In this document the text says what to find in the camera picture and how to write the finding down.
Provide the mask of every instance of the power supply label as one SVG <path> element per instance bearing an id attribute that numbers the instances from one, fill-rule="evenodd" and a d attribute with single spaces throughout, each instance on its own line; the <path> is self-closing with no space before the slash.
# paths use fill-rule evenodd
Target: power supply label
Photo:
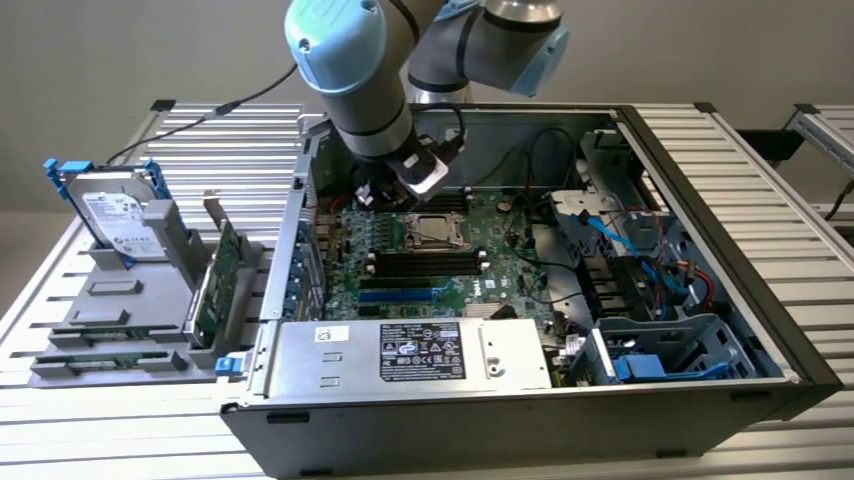
<path id="1" fill-rule="evenodd" d="M 466 379 L 459 323 L 388 323 L 379 328 L 379 375 L 384 381 Z"/>

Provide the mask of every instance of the sticker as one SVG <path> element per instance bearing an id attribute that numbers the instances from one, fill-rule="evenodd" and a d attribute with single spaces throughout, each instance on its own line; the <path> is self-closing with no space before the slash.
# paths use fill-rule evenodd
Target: sticker
<path id="1" fill-rule="evenodd" d="M 384 381 L 466 379 L 459 323 L 387 323 L 379 328 L 379 376 Z"/>
<path id="2" fill-rule="evenodd" d="M 346 342 L 347 340 L 350 340 L 350 327 L 347 325 L 315 328 L 315 342 Z M 392 349 L 396 352 L 398 345 L 394 345 Z"/>
<path id="3" fill-rule="evenodd" d="M 135 259 L 163 258 L 155 231 L 143 225 L 143 208 L 123 193 L 85 193 L 83 202 L 112 248 Z"/>

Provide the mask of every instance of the blue robot arm cap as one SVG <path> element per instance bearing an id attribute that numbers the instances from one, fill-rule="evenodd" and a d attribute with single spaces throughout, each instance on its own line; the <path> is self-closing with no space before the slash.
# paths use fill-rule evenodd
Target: blue robot arm cap
<path id="1" fill-rule="evenodd" d="M 543 44 L 543 47 L 534 56 L 531 63 L 522 72 L 522 75 L 510 90 L 512 93 L 528 97 L 532 97 L 539 93 L 540 87 L 555 74 L 568 43 L 570 31 L 564 27 L 560 27 L 551 34 L 548 41 Z"/>
<path id="2" fill-rule="evenodd" d="M 439 10 L 439 15 L 436 15 L 434 23 L 462 15 L 479 4 L 480 2 L 478 0 L 448 0 L 442 10 Z"/>
<path id="3" fill-rule="evenodd" d="M 386 56 L 386 15 L 376 0 L 294 0 L 284 35 L 300 74 L 324 95 L 371 79 Z"/>

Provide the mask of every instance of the white wall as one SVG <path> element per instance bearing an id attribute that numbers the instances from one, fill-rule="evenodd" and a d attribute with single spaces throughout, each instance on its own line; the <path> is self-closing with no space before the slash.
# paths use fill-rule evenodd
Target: white wall
<path id="1" fill-rule="evenodd" d="M 0 210 L 59 210 L 49 156 L 103 160 L 157 98 L 221 102 L 287 68 L 284 0 L 0 0 Z M 854 103 L 851 0 L 570 0 L 572 39 L 539 101 L 711 101 L 738 126 L 795 102 Z M 479 89 L 479 100 L 511 97 Z M 300 80 L 268 101 L 302 102 Z M 834 167 L 786 167 L 811 199 Z"/>

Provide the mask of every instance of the motherboard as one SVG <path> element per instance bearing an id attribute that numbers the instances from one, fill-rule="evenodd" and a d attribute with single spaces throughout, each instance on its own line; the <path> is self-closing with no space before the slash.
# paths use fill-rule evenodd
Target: motherboard
<path id="1" fill-rule="evenodd" d="M 542 288 L 536 254 L 520 242 L 522 259 L 507 242 L 523 235 L 512 200 L 500 192 L 460 193 L 410 211 L 348 204 L 319 215 L 324 318 L 490 318 L 500 310 L 548 321 L 550 305 L 527 296 Z"/>

